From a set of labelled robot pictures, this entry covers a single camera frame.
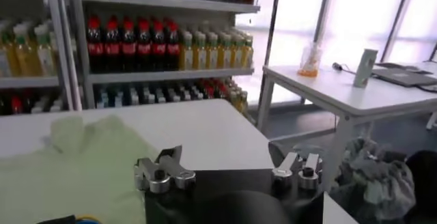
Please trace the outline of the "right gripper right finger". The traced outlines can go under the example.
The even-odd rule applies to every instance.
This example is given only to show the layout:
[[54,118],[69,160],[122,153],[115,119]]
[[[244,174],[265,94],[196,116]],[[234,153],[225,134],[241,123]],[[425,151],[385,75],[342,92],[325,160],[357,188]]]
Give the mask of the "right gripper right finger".
[[297,145],[286,152],[283,146],[271,141],[268,150],[274,164],[272,178],[276,185],[289,188],[296,180],[301,190],[318,190],[323,172],[319,148]]

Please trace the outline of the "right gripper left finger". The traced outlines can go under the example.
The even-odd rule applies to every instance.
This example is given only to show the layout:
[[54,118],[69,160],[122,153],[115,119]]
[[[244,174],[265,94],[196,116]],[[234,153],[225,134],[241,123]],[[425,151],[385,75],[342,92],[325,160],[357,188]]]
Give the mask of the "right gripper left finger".
[[180,164],[182,146],[163,149],[153,161],[139,158],[134,164],[134,181],[138,191],[163,194],[172,187],[188,191],[196,184],[196,173]]

